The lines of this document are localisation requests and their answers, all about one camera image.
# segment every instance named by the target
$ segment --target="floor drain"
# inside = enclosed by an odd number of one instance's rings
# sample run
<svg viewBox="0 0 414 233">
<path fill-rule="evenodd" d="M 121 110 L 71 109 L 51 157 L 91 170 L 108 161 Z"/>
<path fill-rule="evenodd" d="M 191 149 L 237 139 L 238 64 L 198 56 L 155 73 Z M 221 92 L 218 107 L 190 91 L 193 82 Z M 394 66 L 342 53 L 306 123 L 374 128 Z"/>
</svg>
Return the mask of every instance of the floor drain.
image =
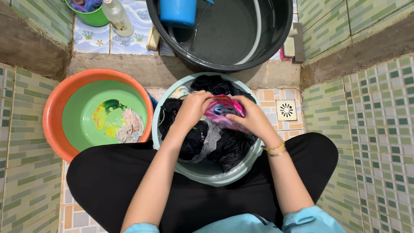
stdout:
<svg viewBox="0 0 414 233">
<path fill-rule="evenodd" d="M 276 100 L 277 120 L 278 121 L 295 121 L 296 104 L 294 100 Z"/>
</svg>

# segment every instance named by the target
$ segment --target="plastic bottle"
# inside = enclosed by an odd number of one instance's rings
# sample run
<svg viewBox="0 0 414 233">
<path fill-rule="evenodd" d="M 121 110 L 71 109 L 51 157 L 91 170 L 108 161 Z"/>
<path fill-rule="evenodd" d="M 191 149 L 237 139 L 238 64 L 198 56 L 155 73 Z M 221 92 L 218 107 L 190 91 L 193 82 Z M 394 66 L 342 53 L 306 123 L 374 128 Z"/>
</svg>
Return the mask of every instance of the plastic bottle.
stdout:
<svg viewBox="0 0 414 233">
<path fill-rule="evenodd" d="M 103 0 L 102 12 L 108 18 L 116 33 L 122 37 L 128 37 L 134 32 L 124 7 L 118 0 Z"/>
</svg>

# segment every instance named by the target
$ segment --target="black bucket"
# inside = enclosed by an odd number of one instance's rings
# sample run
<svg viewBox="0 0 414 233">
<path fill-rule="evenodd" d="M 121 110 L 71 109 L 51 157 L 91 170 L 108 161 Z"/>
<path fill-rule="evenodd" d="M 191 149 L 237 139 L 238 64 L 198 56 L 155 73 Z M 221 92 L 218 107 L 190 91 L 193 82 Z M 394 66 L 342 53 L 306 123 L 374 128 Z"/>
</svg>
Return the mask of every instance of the black bucket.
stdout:
<svg viewBox="0 0 414 233">
<path fill-rule="evenodd" d="M 197 1 L 194 29 L 164 27 L 159 0 L 147 0 L 148 12 L 161 38 L 194 71 L 239 72 L 269 60 L 286 40 L 293 17 L 292 0 L 258 0 L 261 34 L 257 49 L 245 63 L 235 65 L 252 50 L 258 20 L 253 0 Z"/>
</svg>

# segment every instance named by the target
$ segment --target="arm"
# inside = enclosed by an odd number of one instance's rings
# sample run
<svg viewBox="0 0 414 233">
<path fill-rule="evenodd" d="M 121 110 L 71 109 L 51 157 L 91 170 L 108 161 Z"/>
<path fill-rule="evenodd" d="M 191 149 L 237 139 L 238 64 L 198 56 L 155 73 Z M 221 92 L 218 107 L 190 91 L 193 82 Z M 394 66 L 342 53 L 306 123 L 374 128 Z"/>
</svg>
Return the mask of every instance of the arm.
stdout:
<svg viewBox="0 0 414 233">
<path fill-rule="evenodd" d="M 121 232 L 135 223 L 159 226 L 167 203 L 174 167 L 181 145 L 190 129 L 197 124 L 211 102 L 210 92 L 199 91 L 184 100 L 174 123 L 148 167 L 122 224 Z"/>
<path fill-rule="evenodd" d="M 282 139 L 273 130 L 271 123 L 260 106 L 244 96 L 234 96 L 233 100 L 243 105 L 246 110 L 246 117 L 241 118 L 229 114 L 227 118 L 245 126 L 253 134 L 262 139 L 267 148 L 274 148 L 282 143 Z M 280 153 L 281 151 L 283 151 L 283 148 L 274 151 L 274 154 Z M 279 156 L 269 157 L 269 165 L 272 171 L 277 200 L 283 216 L 314 206 L 312 198 L 306 190 L 287 152 Z"/>
</svg>

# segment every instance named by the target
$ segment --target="detergent packet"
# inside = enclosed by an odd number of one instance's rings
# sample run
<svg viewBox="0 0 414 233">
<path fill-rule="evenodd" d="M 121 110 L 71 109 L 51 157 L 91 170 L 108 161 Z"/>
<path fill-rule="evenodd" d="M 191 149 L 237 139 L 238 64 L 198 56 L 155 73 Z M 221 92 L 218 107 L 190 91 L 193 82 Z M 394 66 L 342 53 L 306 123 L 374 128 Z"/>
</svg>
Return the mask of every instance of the detergent packet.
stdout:
<svg viewBox="0 0 414 233">
<path fill-rule="evenodd" d="M 239 117 L 244 117 L 244 109 L 238 104 L 238 102 L 231 100 L 227 95 L 216 95 L 211 97 L 213 101 L 207 107 L 204 115 L 221 129 L 232 129 L 241 131 L 243 133 L 249 133 L 249 130 L 242 125 L 226 118 L 227 114 L 234 114 Z"/>
</svg>

